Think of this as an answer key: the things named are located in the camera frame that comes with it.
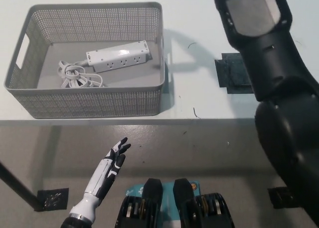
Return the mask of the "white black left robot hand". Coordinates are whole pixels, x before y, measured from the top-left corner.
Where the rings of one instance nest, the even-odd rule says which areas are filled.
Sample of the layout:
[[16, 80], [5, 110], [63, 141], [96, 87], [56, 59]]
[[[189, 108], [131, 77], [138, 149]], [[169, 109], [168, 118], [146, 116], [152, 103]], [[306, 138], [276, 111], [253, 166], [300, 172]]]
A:
[[127, 144], [127, 137], [116, 143], [95, 169], [86, 189], [85, 194], [91, 194], [102, 201], [111, 188], [124, 161], [125, 152], [131, 147]]

